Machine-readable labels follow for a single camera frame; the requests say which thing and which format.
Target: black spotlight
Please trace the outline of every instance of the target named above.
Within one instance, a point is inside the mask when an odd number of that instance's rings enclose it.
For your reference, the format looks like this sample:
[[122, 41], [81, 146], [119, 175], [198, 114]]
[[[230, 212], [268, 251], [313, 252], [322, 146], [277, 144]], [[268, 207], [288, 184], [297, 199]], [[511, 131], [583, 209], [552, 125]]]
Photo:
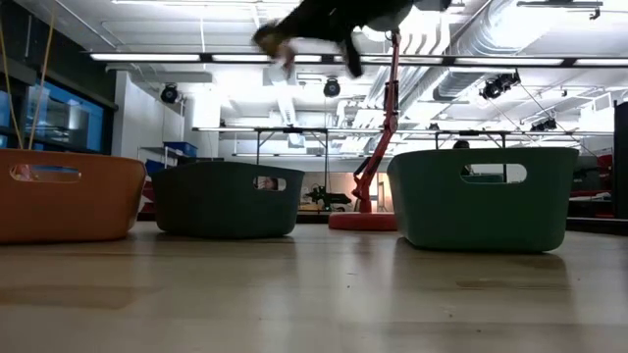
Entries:
[[161, 101], [167, 104], [175, 104], [179, 99], [176, 83], [166, 84], [166, 88], [161, 92]]
[[513, 85], [521, 83], [519, 73], [503, 74], [492, 79], [487, 79], [486, 85], [480, 91], [480, 95], [484, 99], [497, 99], [501, 94], [509, 91]]
[[532, 132], [534, 132], [534, 131], [549, 131], [549, 130], [556, 129], [557, 127], [558, 127], [558, 124], [556, 123], [556, 119], [547, 118], [547, 119], [541, 120], [540, 122], [532, 124], [532, 127], [530, 128], [530, 131], [532, 131]]
[[327, 78], [323, 94], [328, 98], [338, 97], [340, 94], [340, 84], [336, 78]]

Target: shoe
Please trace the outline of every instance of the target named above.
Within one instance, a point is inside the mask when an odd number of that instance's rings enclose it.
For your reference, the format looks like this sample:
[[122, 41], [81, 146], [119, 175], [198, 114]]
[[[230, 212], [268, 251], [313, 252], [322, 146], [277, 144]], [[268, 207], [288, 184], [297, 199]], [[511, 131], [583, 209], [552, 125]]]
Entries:
[[364, 72], [362, 71], [360, 53], [355, 49], [351, 37], [340, 43], [340, 52], [351, 75], [354, 78], [362, 77]]

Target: window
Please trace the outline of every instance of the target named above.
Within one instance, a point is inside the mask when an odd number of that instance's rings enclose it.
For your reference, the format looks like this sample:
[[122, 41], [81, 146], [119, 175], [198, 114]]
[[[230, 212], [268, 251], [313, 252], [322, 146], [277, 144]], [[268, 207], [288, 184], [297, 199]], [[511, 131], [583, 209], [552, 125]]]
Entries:
[[[40, 85], [28, 89], [26, 131], [30, 133]], [[35, 128], [38, 137], [100, 152], [104, 109], [46, 82]]]
[[10, 121], [11, 110], [9, 108], [9, 94], [7, 94], [7, 92], [0, 91], [0, 126], [10, 126]]

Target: teal basket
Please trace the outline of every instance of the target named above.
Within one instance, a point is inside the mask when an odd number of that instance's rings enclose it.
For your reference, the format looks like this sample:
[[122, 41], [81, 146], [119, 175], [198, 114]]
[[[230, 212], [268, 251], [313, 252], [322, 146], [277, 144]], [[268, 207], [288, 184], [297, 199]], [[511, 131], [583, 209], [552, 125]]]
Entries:
[[[434, 150], [395, 156], [388, 169], [401, 233], [431, 250], [544, 252], [562, 243], [578, 151]], [[523, 181], [461, 176], [469, 165], [521, 165]]]

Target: hand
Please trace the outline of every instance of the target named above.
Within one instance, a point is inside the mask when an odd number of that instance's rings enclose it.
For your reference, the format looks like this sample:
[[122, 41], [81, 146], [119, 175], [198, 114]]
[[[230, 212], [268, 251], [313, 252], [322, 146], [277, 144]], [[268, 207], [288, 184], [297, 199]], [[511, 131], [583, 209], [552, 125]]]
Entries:
[[285, 60], [284, 70], [286, 71], [286, 76], [290, 77], [294, 71], [294, 58], [296, 57], [296, 51], [294, 51], [294, 49], [287, 42], [284, 42], [280, 44], [279, 56]]

